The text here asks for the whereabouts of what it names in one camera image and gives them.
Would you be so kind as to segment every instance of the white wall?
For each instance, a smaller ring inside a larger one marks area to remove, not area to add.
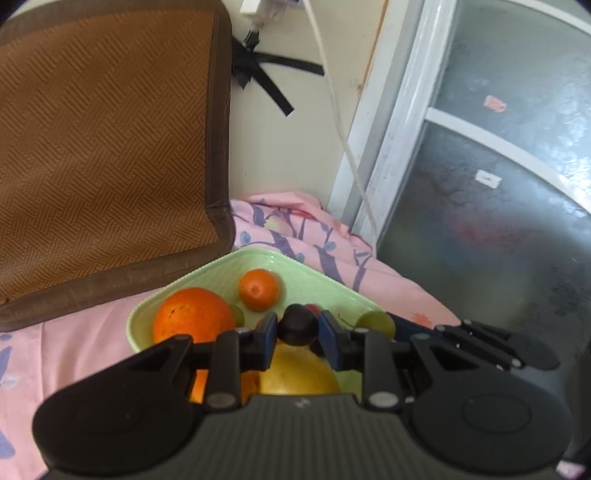
[[[51,0],[30,0],[21,11]],[[240,13],[242,0],[222,0],[234,35],[244,38],[250,25]],[[348,129],[355,113],[384,2],[388,0],[313,0]],[[283,20],[261,31],[259,51],[320,61],[306,13],[289,8]],[[289,118],[255,83],[232,88],[230,116],[230,195],[302,190],[326,205],[342,148],[332,122],[323,78],[285,67],[265,66],[295,107]]]

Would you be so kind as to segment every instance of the pink bedsheet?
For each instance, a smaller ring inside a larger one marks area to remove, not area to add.
[[[425,326],[458,324],[441,303],[372,256],[370,247],[302,193],[233,200],[235,248],[276,249]],[[45,465],[31,437],[38,405],[53,392],[132,354],[129,312],[151,292],[0,334],[0,480],[34,480]]]

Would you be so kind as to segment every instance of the white window frame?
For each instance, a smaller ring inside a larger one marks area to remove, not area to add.
[[[387,7],[376,39],[374,52],[368,66],[368,77],[363,86],[353,123],[349,131],[349,146],[354,155],[359,175],[365,183],[369,180],[375,162],[377,148],[371,148],[376,136],[385,132],[387,122],[392,114],[397,92],[395,78],[400,78],[404,64],[397,64],[397,48],[400,44],[403,25],[407,19],[408,9],[416,0],[387,0]],[[349,162],[343,153],[335,183],[327,205],[328,211],[339,219],[344,219],[346,209],[354,194],[353,175]],[[352,212],[351,221],[357,212]]]
[[[504,1],[546,14],[591,35],[591,24],[540,0]],[[423,6],[402,85],[366,188],[378,223],[379,235],[381,236],[398,199],[425,121],[440,125],[500,153],[551,184],[591,213],[591,196],[571,184],[557,170],[539,158],[470,122],[430,107],[431,98],[439,80],[439,72],[447,53],[456,3],[457,0],[425,0]],[[374,64],[382,61],[386,61],[386,58],[378,58],[376,51]],[[379,89],[380,83],[372,83],[372,76],[370,76],[368,85],[374,85],[374,88]],[[374,92],[373,97],[377,98],[378,94]],[[355,154],[360,157],[359,152],[363,152],[365,148],[363,139],[367,140],[367,137],[363,135],[356,137],[356,135],[360,129],[367,128],[367,125],[363,125],[363,116],[367,113],[363,110],[358,110],[358,113],[360,115],[355,116],[350,138],[356,139]],[[329,202],[329,212],[338,218],[342,216],[344,204],[352,189],[352,181],[349,184],[343,180],[346,174],[341,171],[345,168],[348,168],[348,165],[346,159],[343,159],[331,195],[331,202]],[[371,239],[371,227],[363,207],[358,211],[352,232],[367,240]]]

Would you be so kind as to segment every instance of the red sticker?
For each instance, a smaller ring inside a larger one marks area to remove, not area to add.
[[[503,100],[499,100],[497,97],[493,97],[492,95],[486,96],[484,99],[484,106],[496,113],[503,113],[505,110],[507,110],[507,104]]]

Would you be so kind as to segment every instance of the wall outlet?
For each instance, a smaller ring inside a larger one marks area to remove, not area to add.
[[[287,2],[277,0],[244,0],[240,13],[253,22],[280,22],[283,19]]]

